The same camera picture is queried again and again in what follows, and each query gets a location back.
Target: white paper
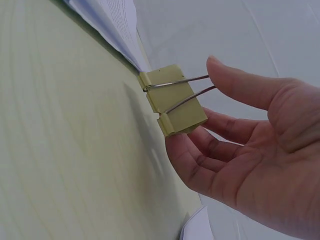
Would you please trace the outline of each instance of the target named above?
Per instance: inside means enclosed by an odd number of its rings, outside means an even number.
[[[183,226],[180,240],[214,240],[212,235],[208,209],[206,206],[199,208]]]
[[[137,39],[133,0],[65,0],[140,72],[149,71]]]

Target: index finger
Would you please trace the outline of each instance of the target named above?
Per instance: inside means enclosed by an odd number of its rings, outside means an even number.
[[[216,172],[202,166],[199,161],[208,161],[217,168],[221,165],[220,161],[203,156],[186,134],[166,137],[165,146],[169,160],[181,180],[190,189],[208,195]]]

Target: finger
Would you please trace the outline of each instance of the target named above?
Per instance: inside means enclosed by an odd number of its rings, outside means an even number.
[[[203,109],[208,117],[208,120],[203,124],[203,127],[213,131],[228,141],[238,144],[246,144],[252,136],[256,126],[263,122],[234,118],[207,108]]]
[[[197,127],[188,136],[205,156],[223,162],[234,159],[242,147],[234,143],[219,141],[202,126]]]
[[[268,110],[272,100],[285,89],[292,78],[271,78],[250,74],[223,65],[210,56],[206,62],[213,84],[225,95],[244,104]]]
[[[181,180],[190,189],[207,194],[216,176],[214,170],[221,169],[224,163],[203,156],[186,134],[166,137],[165,146],[169,160]]]

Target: hand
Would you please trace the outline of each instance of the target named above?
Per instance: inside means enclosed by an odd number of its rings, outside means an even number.
[[[266,110],[268,120],[205,109],[203,126],[165,140],[177,174],[190,189],[270,228],[320,239],[320,89],[249,74],[214,57],[207,70],[222,93]]]

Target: binder clip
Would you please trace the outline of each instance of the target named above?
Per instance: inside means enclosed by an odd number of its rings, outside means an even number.
[[[138,81],[153,112],[159,114],[157,122],[165,137],[178,133],[188,134],[207,120],[197,96],[216,87],[213,85],[194,93],[188,82],[208,77],[185,79],[176,64],[140,73]]]

